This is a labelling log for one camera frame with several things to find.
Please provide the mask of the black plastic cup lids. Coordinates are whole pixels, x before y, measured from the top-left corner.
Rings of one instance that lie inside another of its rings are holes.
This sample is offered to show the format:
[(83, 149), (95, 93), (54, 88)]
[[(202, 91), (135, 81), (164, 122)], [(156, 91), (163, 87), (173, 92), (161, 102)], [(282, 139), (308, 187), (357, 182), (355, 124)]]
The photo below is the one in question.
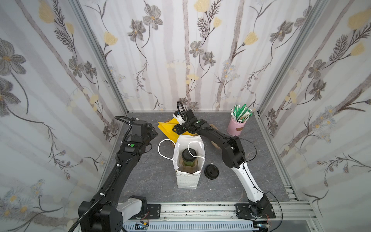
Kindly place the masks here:
[(214, 164), (209, 164), (205, 167), (204, 174), (207, 179), (215, 180), (219, 177), (219, 169)]

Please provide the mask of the black cup lid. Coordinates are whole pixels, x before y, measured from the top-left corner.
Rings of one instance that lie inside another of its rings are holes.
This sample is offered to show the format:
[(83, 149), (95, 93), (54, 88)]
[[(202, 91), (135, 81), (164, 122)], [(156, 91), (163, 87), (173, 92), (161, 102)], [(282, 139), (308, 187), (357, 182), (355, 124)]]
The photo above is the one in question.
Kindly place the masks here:
[(195, 157), (197, 156), (197, 152), (192, 148), (187, 148), (182, 152), (182, 156), (184, 157)]

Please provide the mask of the single brown pulp carrier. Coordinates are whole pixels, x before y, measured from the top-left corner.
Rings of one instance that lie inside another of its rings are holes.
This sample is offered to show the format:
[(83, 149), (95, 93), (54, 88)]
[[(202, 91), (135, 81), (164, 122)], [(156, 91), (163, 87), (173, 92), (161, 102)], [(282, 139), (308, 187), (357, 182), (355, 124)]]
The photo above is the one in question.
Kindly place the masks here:
[(200, 169), (198, 168), (198, 166), (180, 166), (178, 171), (182, 172), (182, 173), (185, 173), (185, 174), (190, 174), (190, 175), (193, 175), (193, 174), (196, 174), (198, 171), (200, 171)]

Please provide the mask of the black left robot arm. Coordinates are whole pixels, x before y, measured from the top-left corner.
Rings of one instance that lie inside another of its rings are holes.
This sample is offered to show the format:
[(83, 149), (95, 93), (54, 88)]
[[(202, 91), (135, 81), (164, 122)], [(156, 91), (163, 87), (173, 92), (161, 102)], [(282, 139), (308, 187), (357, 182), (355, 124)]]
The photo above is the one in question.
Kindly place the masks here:
[(129, 126), (115, 154), (116, 165), (92, 199), (81, 203), (79, 217), (69, 229), (71, 232), (77, 227), (82, 232), (121, 232), (127, 220), (148, 214), (146, 197), (130, 196), (122, 204), (119, 198), (130, 173), (158, 134), (151, 123), (143, 120), (126, 116), (116, 116), (115, 120)]

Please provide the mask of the green paper cup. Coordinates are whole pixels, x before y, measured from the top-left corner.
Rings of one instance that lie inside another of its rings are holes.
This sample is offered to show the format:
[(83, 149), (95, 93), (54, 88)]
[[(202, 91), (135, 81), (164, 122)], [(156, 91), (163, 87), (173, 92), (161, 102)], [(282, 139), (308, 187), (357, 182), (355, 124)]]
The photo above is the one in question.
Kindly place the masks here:
[(181, 166), (197, 166), (198, 165), (198, 159), (195, 157), (184, 157), (181, 156), (181, 161), (180, 161)]

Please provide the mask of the cartoon print paper bag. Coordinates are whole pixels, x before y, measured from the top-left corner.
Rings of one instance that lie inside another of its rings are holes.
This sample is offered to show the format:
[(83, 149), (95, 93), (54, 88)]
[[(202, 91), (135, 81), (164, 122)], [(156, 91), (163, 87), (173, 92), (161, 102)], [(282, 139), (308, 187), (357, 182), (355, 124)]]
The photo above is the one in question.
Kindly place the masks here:
[[(172, 156), (163, 155), (160, 151), (162, 143), (170, 141), (174, 145)], [(196, 189), (205, 164), (205, 149), (202, 138), (191, 135), (180, 135), (176, 142), (164, 139), (159, 142), (157, 152), (167, 160), (171, 160), (179, 189)]]

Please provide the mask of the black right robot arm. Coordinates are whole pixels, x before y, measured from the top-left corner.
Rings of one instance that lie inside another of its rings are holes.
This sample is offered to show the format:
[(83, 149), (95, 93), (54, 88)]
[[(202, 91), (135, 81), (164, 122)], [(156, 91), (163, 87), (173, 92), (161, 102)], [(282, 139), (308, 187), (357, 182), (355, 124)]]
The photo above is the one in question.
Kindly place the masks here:
[(181, 135), (185, 132), (206, 137), (217, 144), (222, 150), (222, 160), (237, 175), (246, 192), (249, 210), (245, 218), (275, 218), (276, 214), (270, 203), (267, 193), (263, 192), (254, 180), (245, 158), (245, 151), (241, 140), (237, 136), (230, 136), (214, 129), (207, 121), (197, 119), (193, 111), (185, 109), (181, 101), (177, 102), (175, 116), (182, 120), (174, 126), (173, 132)]

